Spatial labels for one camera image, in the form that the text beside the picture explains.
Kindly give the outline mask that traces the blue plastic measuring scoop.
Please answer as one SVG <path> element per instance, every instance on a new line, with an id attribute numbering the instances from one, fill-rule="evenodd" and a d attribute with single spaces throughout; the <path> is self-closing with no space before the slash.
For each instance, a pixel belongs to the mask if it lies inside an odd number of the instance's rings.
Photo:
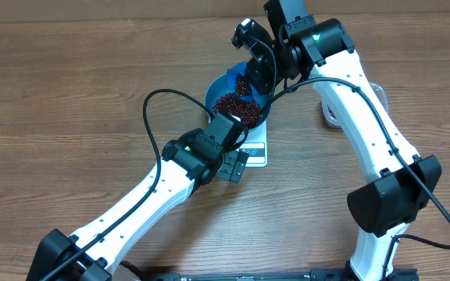
<path id="1" fill-rule="evenodd" d="M 227 83 L 241 100 L 251 102 L 253 100 L 253 91 L 251 84 L 245 77 L 247 62 L 240 62 L 236 66 L 227 70 Z"/>

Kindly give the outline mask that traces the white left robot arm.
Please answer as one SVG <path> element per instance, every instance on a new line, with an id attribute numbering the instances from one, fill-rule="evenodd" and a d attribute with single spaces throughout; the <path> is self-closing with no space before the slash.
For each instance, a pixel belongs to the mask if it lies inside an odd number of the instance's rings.
<path id="1" fill-rule="evenodd" d="M 57 229 L 39 243 L 29 280 L 111 280 L 130 249 L 170 209 L 218 176 L 238 182 L 247 155 L 238 140 L 247 127 L 219 112 L 206 129 L 169 141 L 150 173 L 96 220 L 66 236 Z"/>

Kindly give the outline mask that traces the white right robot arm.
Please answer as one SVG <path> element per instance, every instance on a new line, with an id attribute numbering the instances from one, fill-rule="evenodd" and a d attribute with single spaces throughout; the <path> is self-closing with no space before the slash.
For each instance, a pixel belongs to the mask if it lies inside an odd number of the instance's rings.
<path id="1" fill-rule="evenodd" d="M 254 20 L 240 23 L 236 47 L 252 54 L 245 75 L 255 90 L 280 98 L 277 85 L 313 86 L 334 113 L 353 146 L 365 185 L 347 197 L 359 226 L 356 249 L 340 273 L 343 280 L 416 280 L 414 269 L 393 259 L 409 224 L 428 203 L 441 176 L 436 157 L 423 158 L 399 132 L 373 91 L 343 24 L 317 23 L 301 1 L 269 1 L 269 29 Z"/>

